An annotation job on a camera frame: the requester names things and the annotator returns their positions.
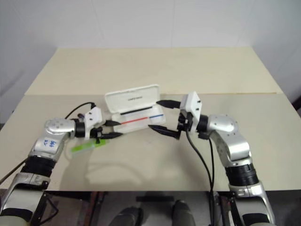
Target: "red line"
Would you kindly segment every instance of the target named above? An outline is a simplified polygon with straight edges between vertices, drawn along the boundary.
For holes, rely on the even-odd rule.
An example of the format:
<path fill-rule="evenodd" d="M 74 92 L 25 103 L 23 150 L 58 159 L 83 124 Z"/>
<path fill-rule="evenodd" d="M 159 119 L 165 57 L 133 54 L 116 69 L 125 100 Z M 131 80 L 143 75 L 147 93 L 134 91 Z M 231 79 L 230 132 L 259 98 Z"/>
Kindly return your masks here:
<path fill-rule="evenodd" d="M 129 123 L 129 122 L 139 121 L 139 120 L 148 119 L 148 118 L 149 118 L 149 117 L 144 117 L 144 118 L 135 119 L 135 120 L 131 120 L 131 121 L 124 121 L 124 122 L 122 122 L 121 124 L 126 124 L 126 123 Z"/>

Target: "white wall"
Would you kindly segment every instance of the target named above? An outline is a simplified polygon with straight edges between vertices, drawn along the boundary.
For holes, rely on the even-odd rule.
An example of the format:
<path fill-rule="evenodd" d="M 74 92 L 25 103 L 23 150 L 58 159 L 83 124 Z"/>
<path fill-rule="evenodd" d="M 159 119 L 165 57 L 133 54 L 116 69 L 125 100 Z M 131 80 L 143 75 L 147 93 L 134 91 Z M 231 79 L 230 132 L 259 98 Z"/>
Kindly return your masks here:
<path fill-rule="evenodd" d="M 0 120 L 56 47 L 252 46 L 293 101 L 300 12 L 300 0 L 0 0 Z"/>

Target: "table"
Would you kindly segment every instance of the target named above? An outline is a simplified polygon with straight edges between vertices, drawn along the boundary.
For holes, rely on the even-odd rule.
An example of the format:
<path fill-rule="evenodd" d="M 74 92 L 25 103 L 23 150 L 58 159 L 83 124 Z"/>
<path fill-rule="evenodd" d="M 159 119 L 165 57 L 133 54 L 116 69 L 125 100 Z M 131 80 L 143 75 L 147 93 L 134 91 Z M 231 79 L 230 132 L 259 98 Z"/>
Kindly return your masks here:
<path fill-rule="evenodd" d="M 58 49 L 26 95 L 282 93 L 252 48 Z"/>
<path fill-rule="evenodd" d="M 161 98 L 180 100 L 181 95 Z M 301 119 L 284 94 L 201 94 L 203 114 L 233 116 L 250 144 L 260 180 L 266 190 L 301 189 Z M 26 95 L 0 133 L 0 172 L 8 172 L 29 153 L 42 134 L 44 122 L 64 117 L 80 103 L 94 101 L 104 110 L 100 95 Z M 164 109 L 166 125 L 175 129 L 178 111 Z M 210 162 L 207 141 L 192 138 Z M 209 190 L 206 171 L 189 146 L 184 134 L 180 141 L 151 129 L 125 134 L 93 151 L 71 155 L 68 142 L 51 175 L 49 190 L 73 191 L 205 191 Z M 215 156 L 216 191 L 228 191 L 224 168 Z M 12 178 L 3 185 L 7 188 Z"/>

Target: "white pen case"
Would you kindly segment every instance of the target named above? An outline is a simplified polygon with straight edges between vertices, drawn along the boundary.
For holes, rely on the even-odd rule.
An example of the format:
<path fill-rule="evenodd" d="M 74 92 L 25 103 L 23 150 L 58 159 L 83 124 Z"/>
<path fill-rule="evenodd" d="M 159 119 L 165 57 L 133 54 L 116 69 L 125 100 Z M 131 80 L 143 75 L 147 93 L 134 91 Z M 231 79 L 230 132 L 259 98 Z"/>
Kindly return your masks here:
<path fill-rule="evenodd" d="M 162 107 L 156 104 L 160 100 L 159 85 L 110 92 L 104 99 L 112 120 L 121 123 L 114 126 L 115 132 L 128 133 L 166 121 Z"/>

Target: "green object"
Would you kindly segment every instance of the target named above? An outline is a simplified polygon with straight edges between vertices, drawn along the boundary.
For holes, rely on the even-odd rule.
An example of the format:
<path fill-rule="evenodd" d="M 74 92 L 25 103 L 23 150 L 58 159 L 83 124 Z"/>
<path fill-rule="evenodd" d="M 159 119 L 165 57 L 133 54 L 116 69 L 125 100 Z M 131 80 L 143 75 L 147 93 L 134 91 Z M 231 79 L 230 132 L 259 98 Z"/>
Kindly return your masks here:
<path fill-rule="evenodd" d="M 79 151 L 95 148 L 95 147 L 100 147 L 102 145 L 105 145 L 107 142 L 106 140 L 99 140 L 99 144 L 96 143 L 96 141 L 88 142 L 82 145 L 75 146 L 71 149 L 71 153 L 76 153 Z"/>

